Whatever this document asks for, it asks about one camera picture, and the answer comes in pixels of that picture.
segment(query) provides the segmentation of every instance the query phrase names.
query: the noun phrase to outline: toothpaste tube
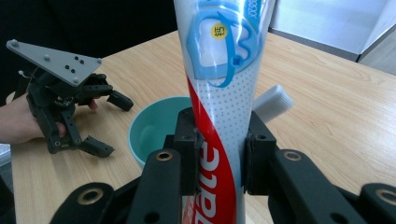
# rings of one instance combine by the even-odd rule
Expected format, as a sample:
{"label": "toothpaste tube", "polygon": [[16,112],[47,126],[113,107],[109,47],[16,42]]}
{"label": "toothpaste tube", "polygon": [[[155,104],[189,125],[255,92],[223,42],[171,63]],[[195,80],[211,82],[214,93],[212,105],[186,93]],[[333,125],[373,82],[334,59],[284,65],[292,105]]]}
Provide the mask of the toothpaste tube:
{"label": "toothpaste tube", "polygon": [[245,223],[243,155],[268,0],[174,0],[192,108],[205,141],[183,223]]}

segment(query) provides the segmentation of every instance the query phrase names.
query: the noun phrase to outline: wooden table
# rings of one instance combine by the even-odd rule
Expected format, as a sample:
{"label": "wooden table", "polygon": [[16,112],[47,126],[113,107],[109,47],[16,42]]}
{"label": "wooden table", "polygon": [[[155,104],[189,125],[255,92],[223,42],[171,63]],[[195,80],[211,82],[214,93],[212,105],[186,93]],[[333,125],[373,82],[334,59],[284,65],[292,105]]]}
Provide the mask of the wooden table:
{"label": "wooden table", "polygon": [[[146,105],[188,94],[177,33],[103,59],[98,73],[134,100],[123,112],[105,98],[78,108],[81,137],[116,150],[106,159],[79,150],[49,154],[42,139],[12,146],[18,223],[48,223],[65,198],[89,182],[117,189],[141,174],[127,143]],[[281,84],[295,107],[267,126],[281,148],[301,150],[337,186],[359,194],[371,182],[396,185],[396,77],[269,34],[256,96]],[[272,223],[266,197],[246,196],[247,223]]]}

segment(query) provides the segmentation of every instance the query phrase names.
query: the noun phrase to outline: gray metal plate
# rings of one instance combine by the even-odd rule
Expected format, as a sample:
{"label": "gray metal plate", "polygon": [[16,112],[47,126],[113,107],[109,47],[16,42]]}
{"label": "gray metal plate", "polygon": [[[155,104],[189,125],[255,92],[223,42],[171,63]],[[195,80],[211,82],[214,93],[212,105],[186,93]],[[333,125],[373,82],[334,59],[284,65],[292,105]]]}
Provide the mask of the gray metal plate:
{"label": "gray metal plate", "polygon": [[7,48],[73,87],[84,81],[102,62],[101,59],[47,49],[17,40],[9,40]]}

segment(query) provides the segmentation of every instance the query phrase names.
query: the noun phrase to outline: human hand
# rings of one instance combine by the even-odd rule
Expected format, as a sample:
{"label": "human hand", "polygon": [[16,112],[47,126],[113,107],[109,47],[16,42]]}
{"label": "human hand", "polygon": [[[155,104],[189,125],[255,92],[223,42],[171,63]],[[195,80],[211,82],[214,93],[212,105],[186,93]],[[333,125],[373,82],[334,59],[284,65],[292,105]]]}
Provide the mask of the human hand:
{"label": "human hand", "polygon": [[[94,110],[97,107],[96,102],[92,100],[89,108]],[[60,136],[65,136],[64,125],[60,122],[56,124]],[[37,137],[44,137],[44,134],[30,111],[26,94],[0,107],[0,143],[17,144]]]}

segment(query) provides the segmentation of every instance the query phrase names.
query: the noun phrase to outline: teal bowl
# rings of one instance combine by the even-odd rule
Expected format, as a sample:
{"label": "teal bowl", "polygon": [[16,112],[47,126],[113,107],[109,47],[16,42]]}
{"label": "teal bowl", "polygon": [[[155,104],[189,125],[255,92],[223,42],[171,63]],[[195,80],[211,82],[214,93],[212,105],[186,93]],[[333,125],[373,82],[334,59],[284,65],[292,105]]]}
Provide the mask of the teal bowl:
{"label": "teal bowl", "polygon": [[134,118],[128,144],[142,169],[151,152],[163,149],[166,135],[175,134],[178,112],[188,107],[191,107],[189,96],[173,96],[148,105]]}

